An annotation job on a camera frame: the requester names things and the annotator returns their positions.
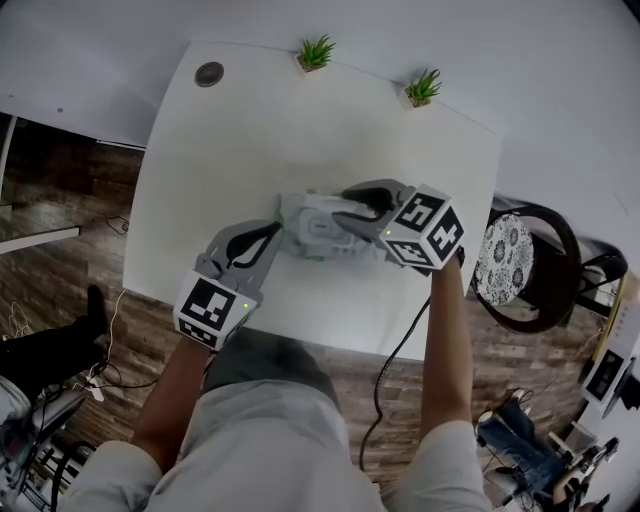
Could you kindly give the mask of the person's dark grey trousers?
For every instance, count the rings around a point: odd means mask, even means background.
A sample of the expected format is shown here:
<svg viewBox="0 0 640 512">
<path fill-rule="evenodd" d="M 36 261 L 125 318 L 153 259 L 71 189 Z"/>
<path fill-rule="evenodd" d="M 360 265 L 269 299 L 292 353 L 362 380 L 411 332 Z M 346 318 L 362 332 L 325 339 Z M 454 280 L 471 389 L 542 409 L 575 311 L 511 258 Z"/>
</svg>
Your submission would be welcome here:
<svg viewBox="0 0 640 512">
<path fill-rule="evenodd" d="M 340 408 L 331 379 L 301 341 L 247 328 L 242 328 L 226 342 L 212 360 L 202 393 L 232 384 L 263 380 L 292 382 L 314 388 Z"/>
</svg>

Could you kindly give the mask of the white square table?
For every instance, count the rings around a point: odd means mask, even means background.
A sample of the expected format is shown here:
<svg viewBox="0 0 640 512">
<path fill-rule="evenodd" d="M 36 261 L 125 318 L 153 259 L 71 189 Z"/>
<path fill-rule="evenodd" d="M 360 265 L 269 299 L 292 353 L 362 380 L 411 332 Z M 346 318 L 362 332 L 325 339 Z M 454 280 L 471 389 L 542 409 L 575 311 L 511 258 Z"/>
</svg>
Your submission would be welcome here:
<svg viewBox="0 0 640 512">
<path fill-rule="evenodd" d="M 206 62 L 225 68 L 198 87 Z M 192 44 L 146 147 L 130 215 L 123 284 L 173 304 L 223 228 L 272 219 L 282 193 L 331 193 L 392 178 L 450 195 L 470 279 L 488 220 L 501 142 L 439 103 L 405 108 L 399 87 L 340 65 L 303 75 L 285 51 Z M 249 326 L 325 346 L 419 360 L 430 282 L 382 260 L 312 262 L 279 254 Z"/>
</svg>

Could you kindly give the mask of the person's white shirt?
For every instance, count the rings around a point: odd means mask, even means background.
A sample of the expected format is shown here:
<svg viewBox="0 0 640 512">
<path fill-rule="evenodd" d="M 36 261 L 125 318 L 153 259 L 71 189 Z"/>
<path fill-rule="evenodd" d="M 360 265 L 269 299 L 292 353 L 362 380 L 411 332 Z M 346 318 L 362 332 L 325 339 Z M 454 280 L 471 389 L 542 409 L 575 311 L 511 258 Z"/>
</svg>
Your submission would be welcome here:
<svg viewBox="0 0 640 512">
<path fill-rule="evenodd" d="M 60 512 L 491 512 L 472 426 L 453 421 L 421 442 L 387 495 L 352 463 L 343 417 L 291 382 L 226 386 L 200 398 L 168 472 L 142 449 L 100 446 Z"/>
</svg>

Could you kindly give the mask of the dark wicker tub chair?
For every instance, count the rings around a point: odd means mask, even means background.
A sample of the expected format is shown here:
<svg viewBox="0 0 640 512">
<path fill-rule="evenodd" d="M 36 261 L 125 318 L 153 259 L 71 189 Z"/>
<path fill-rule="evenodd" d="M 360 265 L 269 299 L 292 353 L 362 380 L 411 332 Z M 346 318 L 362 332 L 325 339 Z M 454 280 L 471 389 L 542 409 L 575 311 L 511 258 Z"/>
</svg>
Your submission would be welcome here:
<svg viewBox="0 0 640 512">
<path fill-rule="evenodd" d="M 532 203 L 508 209 L 492 208 L 487 228 L 507 214 L 519 216 L 529 228 L 534 264 L 524 290 L 502 306 L 490 305 L 480 297 L 474 289 L 473 275 L 473 291 L 498 324 L 515 333 L 538 334 L 566 324 L 575 305 L 604 316 L 610 313 L 609 307 L 591 301 L 588 295 L 627 273 L 627 261 L 618 249 L 597 241 L 595 247 L 600 252 L 583 260 L 578 237 L 565 218 Z"/>
</svg>

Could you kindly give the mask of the white box with green print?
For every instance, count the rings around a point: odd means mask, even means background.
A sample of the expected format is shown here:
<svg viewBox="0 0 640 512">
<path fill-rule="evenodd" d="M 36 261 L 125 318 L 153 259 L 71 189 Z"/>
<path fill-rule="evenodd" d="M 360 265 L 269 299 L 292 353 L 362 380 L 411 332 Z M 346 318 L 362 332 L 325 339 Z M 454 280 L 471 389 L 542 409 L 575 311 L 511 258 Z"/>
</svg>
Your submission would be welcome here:
<svg viewBox="0 0 640 512">
<path fill-rule="evenodd" d="M 336 212 L 372 213 L 365 205 L 336 195 L 280 194 L 277 220 L 282 224 L 283 236 L 279 250 L 291 257 L 316 262 L 383 260 L 382 249 L 335 223 L 332 214 Z"/>
</svg>

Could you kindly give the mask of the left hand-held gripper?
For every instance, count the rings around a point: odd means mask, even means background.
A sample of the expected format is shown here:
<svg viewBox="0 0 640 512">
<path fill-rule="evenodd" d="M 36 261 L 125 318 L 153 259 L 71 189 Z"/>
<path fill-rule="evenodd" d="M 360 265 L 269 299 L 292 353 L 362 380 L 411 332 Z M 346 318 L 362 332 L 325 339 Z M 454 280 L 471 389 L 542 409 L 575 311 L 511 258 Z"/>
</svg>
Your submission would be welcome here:
<svg viewBox="0 0 640 512">
<path fill-rule="evenodd" d="M 260 288 L 282 237 L 282 224 L 271 220 L 219 231 L 186 274 L 173 309 L 175 329 L 211 350 L 221 349 L 260 306 Z"/>
</svg>

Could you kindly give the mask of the white-framed desk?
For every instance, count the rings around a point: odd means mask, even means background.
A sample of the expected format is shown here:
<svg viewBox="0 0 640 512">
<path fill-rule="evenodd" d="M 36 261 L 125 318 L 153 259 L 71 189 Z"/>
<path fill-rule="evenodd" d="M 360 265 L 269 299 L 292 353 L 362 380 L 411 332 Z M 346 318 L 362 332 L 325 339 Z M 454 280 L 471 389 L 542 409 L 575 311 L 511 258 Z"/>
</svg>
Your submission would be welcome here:
<svg viewBox="0 0 640 512">
<path fill-rule="evenodd" d="M 13 211 L 13 204 L 2 202 L 2 189 L 11 141 L 17 124 L 17 117 L 0 112 L 0 216 Z M 0 255 L 25 248 L 44 245 L 65 239 L 75 238 L 81 234 L 78 225 L 59 229 L 46 229 L 32 234 L 12 236 L 0 240 Z"/>
</svg>

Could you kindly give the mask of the round grey table grommet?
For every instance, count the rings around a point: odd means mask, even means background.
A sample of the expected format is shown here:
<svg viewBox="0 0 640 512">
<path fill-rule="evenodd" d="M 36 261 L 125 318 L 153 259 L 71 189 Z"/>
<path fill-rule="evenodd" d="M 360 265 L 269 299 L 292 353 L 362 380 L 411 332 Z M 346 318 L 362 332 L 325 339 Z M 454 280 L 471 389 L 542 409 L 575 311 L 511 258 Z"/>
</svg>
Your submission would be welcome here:
<svg viewBox="0 0 640 512">
<path fill-rule="evenodd" d="M 201 88 L 212 87 L 222 80 L 224 74 L 225 68 L 220 62 L 206 62 L 195 71 L 194 82 Z"/>
</svg>

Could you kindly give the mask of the person's right forearm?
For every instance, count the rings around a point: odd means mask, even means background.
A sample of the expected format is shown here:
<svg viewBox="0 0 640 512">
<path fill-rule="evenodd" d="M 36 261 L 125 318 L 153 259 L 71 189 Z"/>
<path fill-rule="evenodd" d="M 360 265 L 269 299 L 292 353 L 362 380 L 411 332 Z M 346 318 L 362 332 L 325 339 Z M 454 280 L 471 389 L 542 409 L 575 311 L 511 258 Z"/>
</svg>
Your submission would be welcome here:
<svg viewBox="0 0 640 512">
<path fill-rule="evenodd" d="M 423 364 L 420 436 L 451 421 L 471 421 L 473 353 L 457 256 L 431 279 Z"/>
</svg>

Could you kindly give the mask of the floral patterned seat cushion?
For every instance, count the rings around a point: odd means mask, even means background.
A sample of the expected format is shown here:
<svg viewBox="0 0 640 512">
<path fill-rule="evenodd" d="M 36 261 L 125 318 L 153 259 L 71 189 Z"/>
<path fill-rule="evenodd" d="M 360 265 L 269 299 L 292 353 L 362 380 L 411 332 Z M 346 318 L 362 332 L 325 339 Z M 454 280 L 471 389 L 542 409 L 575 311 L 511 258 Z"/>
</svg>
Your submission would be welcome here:
<svg viewBox="0 0 640 512">
<path fill-rule="evenodd" d="M 526 287 L 534 264 L 529 228 L 519 216 L 502 215 L 485 231 L 474 273 L 474 289 L 493 306 L 513 301 Z"/>
</svg>

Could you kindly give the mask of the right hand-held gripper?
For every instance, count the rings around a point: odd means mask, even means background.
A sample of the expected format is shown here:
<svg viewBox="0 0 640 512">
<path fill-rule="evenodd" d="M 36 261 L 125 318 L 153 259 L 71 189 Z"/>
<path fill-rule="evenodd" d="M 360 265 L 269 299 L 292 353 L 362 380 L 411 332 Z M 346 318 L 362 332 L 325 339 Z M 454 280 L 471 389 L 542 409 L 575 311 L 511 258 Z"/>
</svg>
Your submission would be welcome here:
<svg viewBox="0 0 640 512">
<path fill-rule="evenodd" d="M 394 179 L 362 182 L 340 194 L 346 200 L 366 205 L 375 213 L 334 212 L 333 221 L 344 231 L 374 244 L 401 265 L 430 271 L 442 269 L 455 255 L 465 236 L 451 196 L 427 185 L 405 185 Z"/>
</svg>

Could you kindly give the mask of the person's left forearm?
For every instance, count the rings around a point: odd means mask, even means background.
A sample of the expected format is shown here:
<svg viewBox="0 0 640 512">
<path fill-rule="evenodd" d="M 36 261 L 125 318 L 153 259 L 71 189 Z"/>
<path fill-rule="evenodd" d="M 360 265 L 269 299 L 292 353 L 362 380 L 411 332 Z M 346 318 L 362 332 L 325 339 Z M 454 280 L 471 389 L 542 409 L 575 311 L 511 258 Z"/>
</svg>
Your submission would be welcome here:
<svg viewBox="0 0 640 512">
<path fill-rule="evenodd" d="M 176 463 L 209 359 L 207 346 L 183 337 L 137 419 L 131 443 L 166 474 Z"/>
</svg>

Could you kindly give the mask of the small potted green plant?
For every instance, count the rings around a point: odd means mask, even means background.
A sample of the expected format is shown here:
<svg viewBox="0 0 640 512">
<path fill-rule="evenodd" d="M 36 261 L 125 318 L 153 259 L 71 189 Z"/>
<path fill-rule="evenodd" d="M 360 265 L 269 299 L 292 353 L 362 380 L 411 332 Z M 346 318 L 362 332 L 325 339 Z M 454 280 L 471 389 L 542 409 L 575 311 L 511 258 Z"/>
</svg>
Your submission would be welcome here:
<svg viewBox="0 0 640 512">
<path fill-rule="evenodd" d="M 440 94 L 442 81 L 439 69 L 425 69 L 423 73 L 406 85 L 400 98 L 409 109 L 417 109 L 429 105 L 432 99 Z"/>
<path fill-rule="evenodd" d="M 332 59 L 336 43 L 328 34 L 316 39 L 303 39 L 294 53 L 294 61 L 303 75 L 308 75 L 327 67 Z"/>
</svg>

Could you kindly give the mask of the white microwave oven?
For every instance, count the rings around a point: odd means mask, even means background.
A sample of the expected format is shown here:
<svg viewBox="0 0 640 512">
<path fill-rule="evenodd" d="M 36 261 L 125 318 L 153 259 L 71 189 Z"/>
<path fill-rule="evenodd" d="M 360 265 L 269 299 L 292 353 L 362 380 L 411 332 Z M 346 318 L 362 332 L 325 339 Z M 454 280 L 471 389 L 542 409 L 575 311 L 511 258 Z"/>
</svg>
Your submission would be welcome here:
<svg viewBox="0 0 640 512">
<path fill-rule="evenodd" d="M 614 406 L 615 392 L 621 390 L 623 377 L 631 372 L 638 353 L 640 302 L 622 299 L 594 366 L 581 388 L 582 396 L 603 416 Z"/>
</svg>

